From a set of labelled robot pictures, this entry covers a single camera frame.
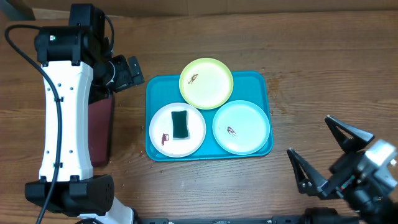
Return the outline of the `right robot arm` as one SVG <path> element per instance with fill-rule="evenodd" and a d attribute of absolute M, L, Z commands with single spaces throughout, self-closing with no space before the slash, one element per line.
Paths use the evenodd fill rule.
<path fill-rule="evenodd" d="M 389 167 L 397 165 L 397 148 L 372 133 L 350 126 L 330 115 L 325 122 L 343 155 L 325 179 L 294 149 L 287 155 L 298 191 L 321 200 L 343 199 L 366 223 L 397 223 L 397 203 L 389 195 L 397 188 Z"/>

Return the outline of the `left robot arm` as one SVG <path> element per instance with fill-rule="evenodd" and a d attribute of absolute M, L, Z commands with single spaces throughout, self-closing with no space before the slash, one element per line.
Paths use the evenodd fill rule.
<path fill-rule="evenodd" d="M 94 175 L 89 105 L 144 81 L 135 57 L 112 54 L 109 17 L 92 4 L 73 4 L 67 26 L 42 27 L 35 38 L 46 89 L 45 146 L 39 178 L 25 197 L 43 212 L 86 223 L 135 223 L 134 210 L 114 194 L 110 175 Z"/>

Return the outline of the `white plate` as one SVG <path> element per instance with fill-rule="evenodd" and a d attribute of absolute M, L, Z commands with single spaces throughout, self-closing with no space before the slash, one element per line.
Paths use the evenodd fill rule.
<path fill-rule="evenodd" d="M 188 139 L 173 138 L 172 111 L 188 112 Z M 187 103 L 170 103 L 159 109 L 149 124 L 149 139 L 162 155 L 171 158 L 189 156 L 197 151 L 206 137 L 203 115 Z"/>

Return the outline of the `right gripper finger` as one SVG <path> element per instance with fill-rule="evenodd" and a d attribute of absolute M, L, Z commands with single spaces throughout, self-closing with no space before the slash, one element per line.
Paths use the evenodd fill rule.
<path fill-rule="evenodd" d="M 325 117 L 325 122 L 345 153 L 360 151 L 375 138 L 372 133 L 350 126 L 330 115 Z"/>
<path fill-rule="evenodd" d="M 323 195 L 328 181 L 293 148 L 287 149 L 287 155 L 294 170 L 298 191 L 307 195 Z"/>

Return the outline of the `green scrub sponge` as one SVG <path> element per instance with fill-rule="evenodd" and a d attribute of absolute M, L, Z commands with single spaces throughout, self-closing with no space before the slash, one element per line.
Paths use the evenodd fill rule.
<path fill-rule="evenodd" d="M 172 111 L 172 124 L 173 124 L 173 138 L 174 139 L 188 139 L 188 112 Z"/>

